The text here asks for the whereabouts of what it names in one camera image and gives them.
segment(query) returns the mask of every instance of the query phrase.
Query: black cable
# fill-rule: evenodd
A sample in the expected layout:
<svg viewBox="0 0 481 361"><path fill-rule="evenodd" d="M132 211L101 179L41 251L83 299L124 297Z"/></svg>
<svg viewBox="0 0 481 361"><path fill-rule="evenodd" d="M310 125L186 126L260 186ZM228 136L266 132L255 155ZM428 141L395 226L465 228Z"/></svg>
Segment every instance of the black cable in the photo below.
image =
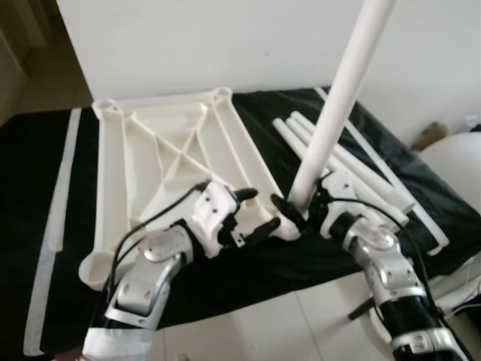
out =
<svg viewBox="0 0 481 361"><path fill-rule="evenodd" d="M126 255L131 250L133 250L134 247L137 246L142 241L142 238L139 239L138 241L136 241L119 259L120 251L122 250L122 247L125 244L125 242L127 241L127 239L129 239L129 237L134 235L139 230L143 229L147 224L153 222L157 218L159 218L159 217L163 216L164 214L166 214L167 212L171 211L172 208L177 207L181 202L183 202L187 197L189 197L195 190L203 191L205 189L205 187L207 186L207 184L208 184L208 181L204 182L204 183L196 184L191 189L189 189L183 196L181 196L177 201L175 201L174 203L172 203L171 205L169 205L167 208L163 209L159 213L154 214L148 220L145 220L144 222L136 225L134 228L132 228L130 231L128 231L123 236L123 238L120 240L119 245L117 246L117 248L115 250L115 254L113 256L112 267L110 268L110 276L107 279L107 282L108 282L107 302L109 302L110 298L113 296L113 290L115 288L115 272L116 272L116 269L117 269L118 265L120 264L120 262L122 262L122 260L126 257Z"/></svg>
<svg viewBox="0 0 481 361"><path fill-rule="evenodd" d="M391 214L387 213L386 211L384 211L382 208L379 208L377 207L376 205L372 205L371 203L369 202L365 202L365 201L362 201L360 199L351 199L351 198L330 198L329 199L329 202L351 202L351 203L359 203L361 205L365 205L369 208L373 208L375 209L376 211L380 212L381 214L383 214L384 216L388 217L402 232L404 232L404 234L406 235L406 238L407 240L409 241L409 243L413 246L414 248L414 254L416 255L416 263L419 264L420 268L421 268L421 282L422 284L424 285L424 288L425 288L425 291L426 291L426 296L427 296L427 299L428 299L428 302L429 302L429 305L431 307L431 311L434 313L434 315L437 316L437 319L441 322L441 324L446 327L449 331L451 331L451 334L452 334L452 337L454 337L454 339L456 340L456 342L458 343L458 346L459 348L461 348L461 350L463 351L464 355L468 358L468 359L472 359L471 356L470 356L470 353L469 351L467 350L467 348L462 344L461 340L459 339L459 337L456 335L456 333L454 332L454 330L452 329L452 327L448 324L448 322L446 321L446 319L444 318L444 315L442 314L442 312L440 312L439 308L436 306L436 303L434 302L434 298L433 298L433 295L431 293L431 288L429 288L429 279L428 279L428 273L426 271L426 267L425 267L425 264L424 264L424 261L422 260L422 255L421 255L421 251L419 250L418 248L418 245L413 241L413 239L409 236L409 233L408 231L406 230L406 228L401 225Z"/></svg>
<svg viewBox="0 0 481 361"><path fill-rule="evenodd" d="M384 326L384 328L386 328L386 325L384 324L384 319L381 317L376 305L374 306L374 312L376 312L377 318L379 318L381 324Z"/></svg>
<svg viewBox="0 0 481 361"><path fill-rule="evenodd" d="M428 279L428 273L426 271L426 267L424 264L424 261L422 260L422 255L421 251L419 250L416 242L413 241L413 239L409 236L409 232L406 230L406 228L400 224L391 214L387 213L384 211L382 208L377 207L376 205L372 205L369 202L362 201L360 199L351 199L351 198L331 198L331 202L351 202L351 203L359 203L362 205L365 205L369 208L373 208L376 211L380 212L384 216L388 217L405 235L409 243L414 249L413 255L416 258L416 264L419 265L421 269L421 282L425 287L426 290L426 296L428 298L429 305L432 308L432 311L435 312L435 314L439 317L442 316L440 312L437 309L436 303L434 302L433 295L431 293L431 289L429 288L429 279Z"/></svg>

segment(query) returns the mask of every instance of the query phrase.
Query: plastic pipe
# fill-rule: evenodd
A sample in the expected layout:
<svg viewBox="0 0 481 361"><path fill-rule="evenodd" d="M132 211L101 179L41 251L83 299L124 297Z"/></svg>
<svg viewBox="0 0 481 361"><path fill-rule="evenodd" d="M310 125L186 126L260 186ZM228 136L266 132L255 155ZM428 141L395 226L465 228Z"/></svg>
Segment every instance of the plastic pipe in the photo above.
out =
<svg viewBox="0 0 481 361"><path fill-rule="evenodd" d="M307 209L316 179L343 130L396 0L366 0L340 62L327 102L317 121L307 154L299 167L289 201Z"/></svg>
<svg viewBox="0 0 481 361"><path fill-rule="evenodd" d="M273 121L273 125L287 142L287 144L292 148L292 150L294 150L294 153L296 153L296 155L302 160L307 152L307 144L309 143L310 135L305 131L303 132L302 127L300 127L298 123L295 122L295 120L293 119L287 120L286 123L284 123L281 119L277 118ZM304 139L301 140L298 132L303 135ZM336 171L340 169L346 169L347 167L335 156L331 156L329 157L327 168L331 169L332 171ZM328 173L327 168L322 171L321 177ZM382 208L384 211L388 212L388 214L393 216L401 225L405 226L407 224L409 219L405 214L399 211L396 207L388 205L355 174L353 174L352 172L350 172L350 174L352 177L354 192L359 197L359 199L362 199L363 201L372 203L373 205ZM375 215L371 216L371 218L373 220L379 218L377 216L377 212L375 212ZM387 218L385 223L390 229L397 229L397 226Z"/></svg>
<svg viewBox="0 0 481 361"><path fill-rule="evenodd" d="M288 120L286 120L286 124L303 141L304 144L308 145L310 143L312 135L309 134L307 129L302 126L298 117L289 118ZM339 144L336 144L336 147L334 149L336 148L340 148L344 152L347 152L347 150L344 150L344 148L342 148ZM360 160L358 160L357 158L355 159L357 160L357 162L364 165L364 163L362 163ZM394 205L389 204L385 199L383 199L382 196L377 194L377 192L370 187L370 184L366 182L363 178L359 177L356 172L352 171L352 168L349 167L349 165L346 164L343 159L337 157L335 152L328 159L328 167L331 170L347 168L350 171L352 177L354 192L359 197L359 199L362 199L363 201L372 203L373 205L382 208L390 216L394 217L402 226L405 226L409 222L409 218L406 214L404 214L399 208L395 207ZM395 224L391 220L387 220L386 222L391 227L395 227Z"/></svg>
<svg viewBox="0 0 481 361"><path fill-rule="evenodd" d="M272 121L272 125L279 132L280 136L286 141L286 143L294 151L295 155L299 159L304 158L306 153L305 144L289 129L289 127L280 118L276 118Z"/></svg>
<svg viewBox="0 0 481 361"><path fill-rule="evenodd" d="M291 117L292 118L290 119L293 119L293 121L298 124L297 127L300 126L303 129L302 131L299 130L302 132L302 137L296 132L299 138L303 140L302 138L305 137L304 133L310 133L310 142L316 126L298 111L293 111ZM352 173L362 179L382 199L385 199L387 205L394 206L404 213L408 213L413 209L415 202L412 199L407 198L401 192L396 190L387 180L379 176L375 171L357 159L341 145L336 144L332 150L332 154L335 155Z"/></svg>

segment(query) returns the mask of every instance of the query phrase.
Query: white floor tile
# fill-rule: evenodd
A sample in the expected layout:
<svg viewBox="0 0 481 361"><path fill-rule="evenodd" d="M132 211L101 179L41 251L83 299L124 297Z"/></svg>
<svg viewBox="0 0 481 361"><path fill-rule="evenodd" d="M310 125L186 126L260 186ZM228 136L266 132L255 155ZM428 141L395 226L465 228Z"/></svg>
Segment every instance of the white floor tile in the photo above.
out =
<svg viewBox="0 0 481 361"><path fill-rule="evenodd" d="M153 336L147 361L165 361L165 331L157 331Z"/></svg>
<svg viewBox="0 0 481 361"><path fill-rule="evenodd" d="M165 330L167 360L320 361L295 294Z"/></svg>
<svg viewBox="0 0 481 361"><path fill-rule="evenodd" d="M324 361L392 359L389 346L378 339L368 318L347 318L368 296L363 274L297 294Z"/></svg>

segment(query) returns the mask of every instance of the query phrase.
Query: white plastic frame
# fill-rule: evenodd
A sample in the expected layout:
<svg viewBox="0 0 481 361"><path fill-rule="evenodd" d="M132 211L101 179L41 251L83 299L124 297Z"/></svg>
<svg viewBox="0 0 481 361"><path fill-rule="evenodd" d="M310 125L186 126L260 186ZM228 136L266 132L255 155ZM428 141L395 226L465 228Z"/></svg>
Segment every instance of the white plastic frame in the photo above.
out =
<svg viewBox="0 0 481 361"><path fill-rule="evenodd" d="M180 198L191 186L211 179L236 190L254 187L259 196L242 204L237 231L248 234L277 212L270 194L280 194L271 173L231 103L232 91L151 99L99 100L100 121L95 242L79 267L94 290L107 279L113 252L133 226ZM192 215L190 196L133 236L165 228ZM124 263L133 260L135 252Z"/></svg>

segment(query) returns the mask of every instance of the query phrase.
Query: tiled floor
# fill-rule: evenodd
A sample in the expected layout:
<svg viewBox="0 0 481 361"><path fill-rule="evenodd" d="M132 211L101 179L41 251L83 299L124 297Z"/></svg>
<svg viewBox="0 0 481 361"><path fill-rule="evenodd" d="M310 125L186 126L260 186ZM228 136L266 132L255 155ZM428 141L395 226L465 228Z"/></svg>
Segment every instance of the tiled floor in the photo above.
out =
<svg viewBox="0 0 481 361"><path fill-rule="evenodd" d="M230 314L156 334L148 361L385 361L389 346L375 333L368 316L347 315L368 295L364 275L350 275ZM475 359L481 358L479 333L454 323Z"/></svg>
<svg viewBox="0 0 481 361"><path fill-rule="evenodd" d="M92 96L66 33L47 47L31 49L23 68L29 79L11 113L86 107Z"/></svg>

